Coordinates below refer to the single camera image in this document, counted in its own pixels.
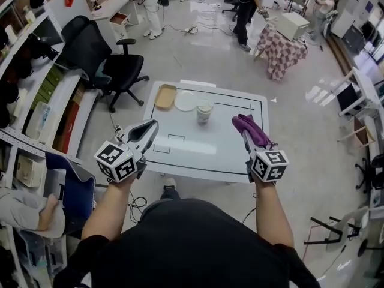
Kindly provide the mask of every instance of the white pants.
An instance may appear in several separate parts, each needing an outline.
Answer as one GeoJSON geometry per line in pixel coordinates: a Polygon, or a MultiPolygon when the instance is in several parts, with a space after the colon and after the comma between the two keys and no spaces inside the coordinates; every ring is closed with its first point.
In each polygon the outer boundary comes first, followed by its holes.
{"type": "Polygon", "coordinates": [[[146,5],[145,11],[146,11],[146,17],[148,19],[148,29],[153,33],[154,35],[160,35],[162,30],[160,26],[160,21],[157,16],[159,5],[146,5]]]}

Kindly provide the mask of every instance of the desk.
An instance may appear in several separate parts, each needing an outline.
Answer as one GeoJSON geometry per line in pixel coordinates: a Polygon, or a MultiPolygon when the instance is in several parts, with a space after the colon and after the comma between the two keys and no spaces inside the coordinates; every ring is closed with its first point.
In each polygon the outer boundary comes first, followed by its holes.
{"type": "Polygon", "coordinates": [[[334,93],[345,81],[350,79],[352,76],[356,78],[356,82],[361,90],[361,97],[357,99],[353,104],[349,107],[345,108],[343,111],[339,113],[339,116],[343,116],[352,110],[354,107],[361,104],[363,101],[367,102],[367,105],[364,107],[365,109],[376,109],[380,111],[382,108],[381,101],[379,96],[373,86],[373,83],[370,78],[368,78],[364,73],[359,71],[356,67],[353,67],[352,70],[342,78],[336,85],[335,88],[331,90],[334,93]]]}
{"type": "Polygon", "coordinates": [[[289,41],[271,24],[267,24],[260,34],[254,60],[265,52],[268,57],[267,72],[272,80],[281,80],[287,69],[307,57],[307,47],[296,41],[289,41]]]}
{"type": "Polygon", "coordinates": [[[249,183],[245,162],[250,159],[244,140],[232,125],[237,114],[249,115],[269,133],[267,100],[263,96],[190,83],[156,81],[143,119],[156,119],[159,131],[146,151],[147,169],[173,175],[215,181],[249,183]],[[168,83],[177,91],[192,91],[196,99],[208,99],[214,109],[206,125],[196,120],[196,110],[182,112],[175,106],[160,110],[154,105],[159,87],[168,83]]]}
{"type": "Polygon", "coordinates": [[[125,30],[115,32],[112,27],[113,23],[110,20],[116,13],[127,15],[128,23],[132,25],[138,25],[140,22],[136,11],[136,2],[129,0],[105,0],[101,4],[101,9],[92,12],[92,17],[112,52],[122,53],[121,46],[118,47],[116,42],[122,38],[128,38],[128,35],[125,30]]]}

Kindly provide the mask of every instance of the black pants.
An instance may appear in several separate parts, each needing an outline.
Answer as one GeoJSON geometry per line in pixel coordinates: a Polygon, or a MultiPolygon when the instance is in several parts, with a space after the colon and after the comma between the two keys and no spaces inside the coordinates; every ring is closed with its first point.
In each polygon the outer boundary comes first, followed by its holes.
{"type": "Polygon", "coordinates": [[[180,199],[179,193],[175,189],[165,189],[160,199],[180,199]]]}
{"type": "Polygon", "coordinates": [[[246,25],[252,19],[256,8],[254,1],[239,3],[238,21],[233,31],[237,34],[240,44],[247,44],[248,35],[246,25]]]}

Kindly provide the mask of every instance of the tan tray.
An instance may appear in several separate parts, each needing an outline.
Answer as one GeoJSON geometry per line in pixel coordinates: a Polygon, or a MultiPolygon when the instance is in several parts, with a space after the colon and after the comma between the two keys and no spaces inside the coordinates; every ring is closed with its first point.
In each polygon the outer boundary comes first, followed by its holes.
{"type": "Polygon", "coordinates": [[[174,85],[163,84],[160,89],[158,89],[155,105],[160,109],[171,108],[176,97],[176,92],[174,85]]]}

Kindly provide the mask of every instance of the white plate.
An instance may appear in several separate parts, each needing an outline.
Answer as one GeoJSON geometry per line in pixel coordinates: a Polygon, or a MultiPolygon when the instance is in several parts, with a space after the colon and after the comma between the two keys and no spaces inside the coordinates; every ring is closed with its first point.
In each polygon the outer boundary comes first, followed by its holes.
{"type": "Polygon", "coordinates": [[[175,106],[180,111],[192,111],[196,107],[196,96],[191,91],[178,92],[175,98],[175,106]]]}

